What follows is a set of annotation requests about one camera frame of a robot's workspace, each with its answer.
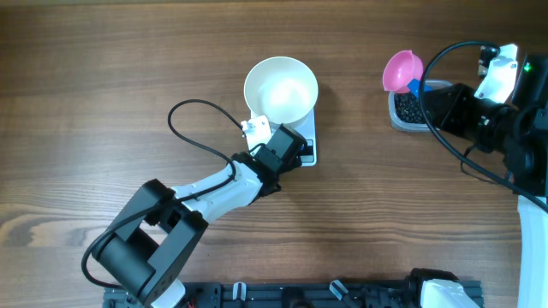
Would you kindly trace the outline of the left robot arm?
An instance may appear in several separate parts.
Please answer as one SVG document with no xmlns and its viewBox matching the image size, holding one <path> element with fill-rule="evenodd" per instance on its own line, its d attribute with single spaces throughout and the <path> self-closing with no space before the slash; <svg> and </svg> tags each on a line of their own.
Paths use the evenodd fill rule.
<svg viewBox="0 0 548 308">
<path fill-rule="evenodd" d="M 265 143 L 225 157 L 226 166 L 192 185 L 143 184 L 86 250 L 145 307 L 173 307 L 185 290 L 178 275 L 209 224 L 280 191 L 279 177 L 301 166 L 306 139 L 284 125 Z"/>
</svg>

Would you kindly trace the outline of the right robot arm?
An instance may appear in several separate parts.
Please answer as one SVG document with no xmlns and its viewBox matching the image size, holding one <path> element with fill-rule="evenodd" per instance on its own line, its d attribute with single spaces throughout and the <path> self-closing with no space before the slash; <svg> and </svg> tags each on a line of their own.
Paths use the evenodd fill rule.
<svg viewBox="0 0 548 308">
<path fill-rule="evenodd" d="M 508 180 L 484 176 L 518 194 L 521 219 L 520 307 L 547 305 L 547 57 L 528 55 L 520 71 L 495 51 L 478 90 L 455 84 L 433 90 L 417 79 L 408 89 L 426 125 L 467 139 L 485 153 L 498 151 Z"/>
</svg>

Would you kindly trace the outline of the pink scoop with blue handle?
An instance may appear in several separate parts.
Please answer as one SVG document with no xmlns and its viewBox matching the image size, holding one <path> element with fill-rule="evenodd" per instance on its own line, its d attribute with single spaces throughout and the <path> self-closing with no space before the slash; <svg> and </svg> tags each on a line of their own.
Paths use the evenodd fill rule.
<svg viewBox="0 0 548 308">
<path fill-rule="evenodd" d="M 422 61 L 411 50 L 398 51 L 384 68 L 383 88 L 387 92 L 411 93 L 418 98 L 423 71 Z"/>
</svg>

